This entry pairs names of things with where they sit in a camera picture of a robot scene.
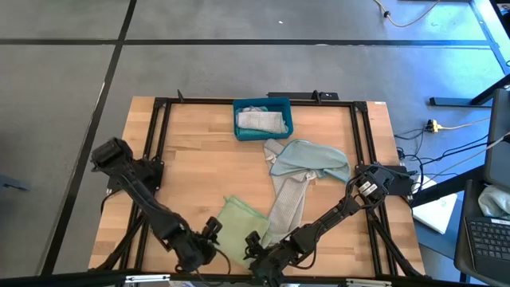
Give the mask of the dark laptop computer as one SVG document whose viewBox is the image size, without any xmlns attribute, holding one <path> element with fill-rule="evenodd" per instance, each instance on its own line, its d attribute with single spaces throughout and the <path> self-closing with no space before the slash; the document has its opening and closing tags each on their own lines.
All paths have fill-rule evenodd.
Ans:
<svg viewBox="0 0 510 287">
<path fill-rule="evenodd" d="M 510 287 L 510 220 L 483 215 L 478 198 L 484 188 L 466 183 L 454 265 L 488 285 Z"/>
</svg>

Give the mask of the white flat box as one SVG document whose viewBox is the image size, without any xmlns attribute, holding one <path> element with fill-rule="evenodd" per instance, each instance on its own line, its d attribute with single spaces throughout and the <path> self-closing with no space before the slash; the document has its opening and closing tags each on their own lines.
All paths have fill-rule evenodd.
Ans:
<svg viewBox="0 0 510 287">
<path fill-rule="evenodd" d="M 447 231 L 456 201 L 457 194 L 451 194 L 413 207 L 413 218 L 439 234 L 444 234 Z"/>
</svg>

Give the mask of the small grey waffle towel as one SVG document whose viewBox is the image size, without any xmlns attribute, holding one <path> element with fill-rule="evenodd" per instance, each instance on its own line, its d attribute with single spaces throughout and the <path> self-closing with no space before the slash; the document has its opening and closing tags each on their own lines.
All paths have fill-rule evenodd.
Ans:
<svg viewBox="0 0 510 287">
<path fill-rule="evenodd" d="M 288 127 L 281 112 L 239 112 L 236 115 L 239 128 L 258 130 L 273 134 L 285 134 Z"/>
</svg>

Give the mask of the teal plastic bin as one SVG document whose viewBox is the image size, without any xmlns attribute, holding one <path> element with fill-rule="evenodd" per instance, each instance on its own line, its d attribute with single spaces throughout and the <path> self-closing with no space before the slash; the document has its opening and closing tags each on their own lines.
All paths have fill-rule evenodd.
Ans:
<svg viewBox="0 0 510 287">
<path fill-rule="evenodd" d="M 287 139 L 293 133 L 293 122 L 292 122 L 292 110 L 290 105 L 290 99 L 286 97 L 277 97 L 277 98 L 254 98 L 254 99 L 244 99 L 244 100 L 234 100 L 233 101 L 233 133 L 237 140 L 239 141 L 255 141 L 248 140 L 247 138 L 241 138 L 235 132 L 236 116 L 234 115 L 235 110 L 238 108 L 247 108 L 247 107 L 266 107 L 268 112 L 281 112 L 284 117 L 284 122 L 288 127 L 288 132 L 285 134 L 273 134 L 268 133 L 267 136 L 262 136 L 259 140 L 267 140 L 267 139 L 275 139 L 282 140 Z"/>
</svg>

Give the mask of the large grey waffle towel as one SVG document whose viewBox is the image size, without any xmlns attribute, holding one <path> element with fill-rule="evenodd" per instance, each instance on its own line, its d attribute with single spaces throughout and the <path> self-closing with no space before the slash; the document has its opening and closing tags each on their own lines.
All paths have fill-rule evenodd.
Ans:
<svg viewBox="0 0 510 287">
<path fill-rule="evenodd" d="M 278 243 L 300 225 L 308 184 L 316 178 L 316 173 L 311 170 L 269 175 L 275 200 L 269 212 L 269 228 L 261 239 L 263 247 Z"/>
</svg>

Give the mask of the pale blue smooth towel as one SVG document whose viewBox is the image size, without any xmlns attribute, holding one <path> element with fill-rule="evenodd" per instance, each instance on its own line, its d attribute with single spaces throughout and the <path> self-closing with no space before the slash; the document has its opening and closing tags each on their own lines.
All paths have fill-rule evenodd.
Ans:
<svg viewBox="0 0 510 287">
<path fill-rule="evenodd" d="M 287 175 L 314 171 L 319 178 L 330 175 L 345 183 L 351 178 L 351 165 L 347 156 L 336 148 L 293 140 L 276 156 L 270 175 Z"/>
</svg>

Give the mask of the black desk leg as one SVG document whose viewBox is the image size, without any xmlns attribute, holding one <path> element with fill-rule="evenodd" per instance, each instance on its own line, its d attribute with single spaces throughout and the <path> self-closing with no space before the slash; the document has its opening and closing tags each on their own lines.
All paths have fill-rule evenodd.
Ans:
<svg viewBox="0 0 510 287">
<path fill-rule="evenodd" d="M 492 93 L 499 88 L 510 85 L 510 73 L 501 78 L 495 84 L 489 86 L 478 96 L 474 98 L 456 98 L 456 97 L 430 97 L 431 106 L 438 107 L 455 107 L 455 108 L 491 108 Z"/>
</svg>

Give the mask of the pale green microfiber towel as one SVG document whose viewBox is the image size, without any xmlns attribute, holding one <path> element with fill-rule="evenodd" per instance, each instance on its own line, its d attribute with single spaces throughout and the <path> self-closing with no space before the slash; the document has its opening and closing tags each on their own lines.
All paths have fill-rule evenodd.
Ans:
<svg viewBox="0 0 510 287">
<path fill-rule="evenodd" d="M 217 220 L 222 224 L 218 232 L 218 249 L 231 261 L 248 269 L 253 259 L 244 259 L 247 247 L 245 239 L 253 231 L 263 238 L 269 228 L 269 220 L 233 195 L 225 198 L 225 205 Z"/>
</svg>

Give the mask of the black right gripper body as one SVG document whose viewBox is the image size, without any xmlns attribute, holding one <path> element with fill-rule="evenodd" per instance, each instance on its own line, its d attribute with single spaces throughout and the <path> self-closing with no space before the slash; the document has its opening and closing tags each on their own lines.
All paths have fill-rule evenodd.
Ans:
<svg viewBox="0 0 510 287">
<path fill-rule="evenodd" d="M 282 246 L 266 248 L 267 254 L 255 258 L 249 265 L 253 276 L 263 285 L 281 285 L 284 282 L 283 270 L 290 262 L 291 254 Z"/>
</svg>

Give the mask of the pale green cloth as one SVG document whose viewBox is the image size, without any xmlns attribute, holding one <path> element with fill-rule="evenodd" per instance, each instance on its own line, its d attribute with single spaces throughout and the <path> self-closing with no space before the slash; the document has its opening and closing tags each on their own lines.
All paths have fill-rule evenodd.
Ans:
<svg viewBox="0 0 510 287">
<path fill-rule="evenodd" d="M 510 193 L 499 187 L 487 186 L 478 197 L 478 204 L 485 217 L 510 220 Z"/>
</svg>

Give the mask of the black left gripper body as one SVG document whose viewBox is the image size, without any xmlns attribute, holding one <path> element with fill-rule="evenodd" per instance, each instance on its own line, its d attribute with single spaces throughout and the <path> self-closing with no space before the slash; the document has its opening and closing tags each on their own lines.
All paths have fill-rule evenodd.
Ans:
<svg viewBox="0 0 510 287">
<path fill-rule="evenodd" d="M 216 256 L 205 256 L 204 246 L 211 244 L 208 237 L 192 233 L 183 235 L 175 241 L 175 253 L 178 263 L 175 266 L 176 272 L 193 272 L 202 265 L 209 265 Z"/>
</svg>

